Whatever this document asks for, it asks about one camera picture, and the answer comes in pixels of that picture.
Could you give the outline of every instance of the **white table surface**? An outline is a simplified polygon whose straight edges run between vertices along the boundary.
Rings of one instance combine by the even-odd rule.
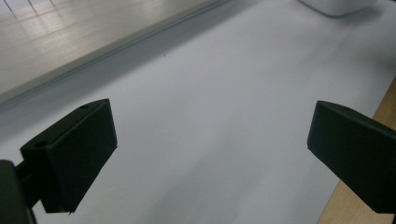
[[[110,98],[119,148],[46,223],[316,223],[337,178],[306,149],[317,100],[371,117],[396,74],[396,4],[329,19],[295,0],[214,8],[0,108],[0,157]]]

